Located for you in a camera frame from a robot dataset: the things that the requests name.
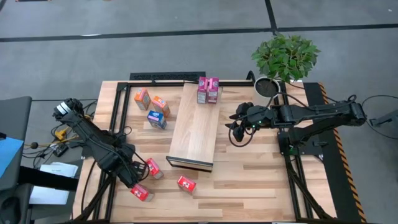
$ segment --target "white pot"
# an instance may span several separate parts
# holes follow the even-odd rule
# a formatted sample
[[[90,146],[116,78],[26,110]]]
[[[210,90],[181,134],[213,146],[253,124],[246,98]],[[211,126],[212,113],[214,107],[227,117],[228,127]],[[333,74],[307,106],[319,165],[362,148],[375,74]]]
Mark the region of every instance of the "white pot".
[[[269,79],[269,78],[267,78],[267,77],[260,77],[260,78],[258,78],[258,79],[256,80],[256,82],[254,82],[254,87],[253,87],[253,89],[254,89],[254,93],[253,93],[253,104],[254,104],[254,106],[256,106],[256,105],[267,106],[268,102],[269,102],[271,99],[274,99],[275,97],[278,96],[278,94],[276,94],[276,95],[273,96],[273,97],[266,97],[266,96],[262,96],[260,93],[257,92],[257,90],[256,90],[257,82],[258,82],[259,80],[263,80],[263,79],[271,80],[271,79]],[[280,92],[280,86],[279,86],[278,81],[272,80],[272,82],[275,83],[275,84],[277,85],[277,92]]]

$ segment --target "small box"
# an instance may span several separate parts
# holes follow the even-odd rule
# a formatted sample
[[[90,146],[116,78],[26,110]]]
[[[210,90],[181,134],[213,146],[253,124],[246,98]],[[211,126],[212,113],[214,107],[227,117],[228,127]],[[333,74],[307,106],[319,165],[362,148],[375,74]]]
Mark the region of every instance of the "small box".
[[[206,77],[200,77],[198,83],[198,101],[197,103],[206,103],[207,99],[207,84],[208,80]]]
[[[159,113],[162,113],[165,117],[168,117],[170,114],[170,108],[165,100],[162,100],[160,97],[155,96],[152,100],[152,104],[155,107],[155,110]]]
[[[209,88],[207,89],[208,92],[207,102],[217,103],[218,84],[219,84],[218,78],[209,79]]]
[[[142,202],[149,202],[154,197],[154,194],[150,193],[149,190],[141,184],[136,184],[130,192]]]
[[[149,111],[147,118],[148,118],[148,121],[150,122],[150,125],[152,125],[152,127],[161,128],[161,129],[166,128],[167,122],[162,113],[151,110],[151,111]]]
[[[179,180],[177,181],[177,184],[182,190],[184,190],[190,194],[193,194],[197,187],[197,183],[195,183],[194,181],[192,181],[184,176],[181,176],[179,178]]]
[[[137,90],[136,96],[134,97],[138,107],[141,110],[148,110],[148,106],[150,104],[150,97],[148,90],[145,88],[140,88]]]
[[[153,177],[155,177],[155,179],[159,179],[159,178],[163,177],[163,172],[160,171],[159,166],[156,164],[156,162],[155,162],[155,160],[153,160],[153,158],[149,158],[146,162],[149,166],[150,174]]]

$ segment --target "wooden board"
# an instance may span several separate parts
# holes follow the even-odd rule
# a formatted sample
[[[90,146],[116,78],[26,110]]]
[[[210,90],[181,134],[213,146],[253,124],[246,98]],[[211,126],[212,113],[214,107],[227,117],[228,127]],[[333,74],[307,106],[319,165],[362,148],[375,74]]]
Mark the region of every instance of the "wooden board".
[[[182,90],[169,156],[173,166],[212,170],[220,100],[197,103],[198,85],[186,83]],[[218,90],[221,98],[222,87]]]
[[[109,128],[117,82],[103,82],[99,94],[94,121],[102,129]],[[135,144],[137,152],[144,159],[154,158],[165,176],[160,180],[149,177],[142,182],[150,188],[155,197],[151,202],[141,202],[133,196],[123,183],[117,182],[111,222],[271,222],[292,221],[294,211],[290,197],[289,183],[284,158],[279,154],[276,139],[277,130],[262,129],[254,135],[252,143],[238,148],[228,140],[229,115],[236,107],[251,101],[251,87],[224,87],[221,96],[220,116],[216,136],[213,172],[199,172],[171,167],[165,160],[169,154],[182,87],[149,87],[151,97],[159,95],[167,100],[171,116],[166,130],[154,129],[146,120],[148,111],[141,111],[134,99],[129,101],[126,125],[132,128],[127,136]],[[287,92],[307,103],[305,92],[287,86]],[[119,105],[118,119],[123,100]],[[327,213],[335,217],[333,201],[325,174],[325,168],[313,156],[302,156],[303,168],[309,191]],[[81,197],[88,171],[93,160],[83,163],[73,214],[80,214]],[[177,179],[185,175],[198,183],[194,196],[181,192]],[[95,167],[84,199],[84,206],[96,193],[100,169]],[[302,195],[297,189],[301,214],[305,216]],[[100,217],[104,217],[106,197],[101,206]]]

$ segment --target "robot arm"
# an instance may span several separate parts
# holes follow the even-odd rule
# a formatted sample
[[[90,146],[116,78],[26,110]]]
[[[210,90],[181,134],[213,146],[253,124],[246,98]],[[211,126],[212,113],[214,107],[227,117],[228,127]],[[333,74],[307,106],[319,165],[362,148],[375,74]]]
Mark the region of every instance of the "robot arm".
[[[128,188],[143,179],[147,165],[144,161],[132,160],[136,154],[134,145],[123,143],[116,135],[100,130],[84,116],[83,106],[78,100],[67,99],[54,111],[55,119],[71,127],[91,148],[101,170],[110,176],[118,176]]]
[[[291,146],[297,146],[300,142],[326,130],[341,125],[361,126],[366,121],[366,115],[355,98],[348,101],[340,101],[327,105],[300,107],[297,105],[275,105],[266,108],[254,106],[252,103],[240,104],[236,113],[229,118],[235,119],[232,124],[226,126],[233,130],[233,136],[237,142],[241,142],[245,129],[252,129],[252,134],[261,128],[289,128],[288,141]],[[305,120],[317,120],[316,123],[305,128],[294,127]]]

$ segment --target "paper sheet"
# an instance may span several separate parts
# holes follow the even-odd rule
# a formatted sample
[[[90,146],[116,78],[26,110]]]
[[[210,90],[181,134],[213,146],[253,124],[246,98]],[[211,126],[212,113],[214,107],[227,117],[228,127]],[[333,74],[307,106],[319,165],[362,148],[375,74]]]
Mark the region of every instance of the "paper sheet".
[[[78,167],[71,164],[63,164],[61,162],[53,162],[51,165],[42,165],[41,171],[49,172],[65,177],[74,177]],[[55,190],[47,187],[35,186],[30,195],[30,204],[44,205],[65,205],[67,203],[69,191]]]

